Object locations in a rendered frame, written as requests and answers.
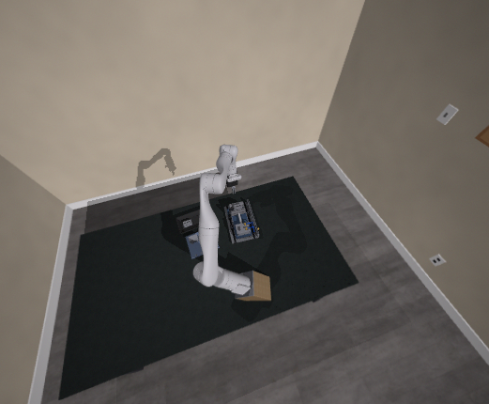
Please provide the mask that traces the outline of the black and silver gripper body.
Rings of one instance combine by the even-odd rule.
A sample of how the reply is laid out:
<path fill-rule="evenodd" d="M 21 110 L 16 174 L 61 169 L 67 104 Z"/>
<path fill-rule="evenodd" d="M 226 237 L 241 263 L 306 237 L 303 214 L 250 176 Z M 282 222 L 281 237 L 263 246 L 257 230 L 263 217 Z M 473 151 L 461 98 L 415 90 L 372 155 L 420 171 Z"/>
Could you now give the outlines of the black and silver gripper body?
<path fill-rule="evenodd" d="M 228 170 L 227 187 L 232 187 L 238 185 L 238 180 L 241 179 L 241 175 L 237 174 L 237 167 L 234 170 Z"/>

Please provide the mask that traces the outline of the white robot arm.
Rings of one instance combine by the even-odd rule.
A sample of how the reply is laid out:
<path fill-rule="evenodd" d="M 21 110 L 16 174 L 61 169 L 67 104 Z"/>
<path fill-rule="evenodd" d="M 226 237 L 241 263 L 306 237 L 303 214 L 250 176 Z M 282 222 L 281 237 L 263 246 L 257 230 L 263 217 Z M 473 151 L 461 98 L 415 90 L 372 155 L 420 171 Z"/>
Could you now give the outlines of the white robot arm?
<path fill-rule="evenodd" d="M 226 151 L 226 152 L 223 152 Z M 229 154 L 230 153 L 230 154 Z M 233 145 L 221 145 L 220 156 L 216 161 L 220 174 L 203 173 L 200 177 L 200 216 L 198 237 L 204 261 L 193 269 L 193 277 L 206 287 L 220 287 L 244 295 L 250 290 L 248 276 L 228 271 L 218 266 L 219 220 L 210 206 L 208 194 L 222 194 L 228 170 L 236 168 L 238 149 Z"/>

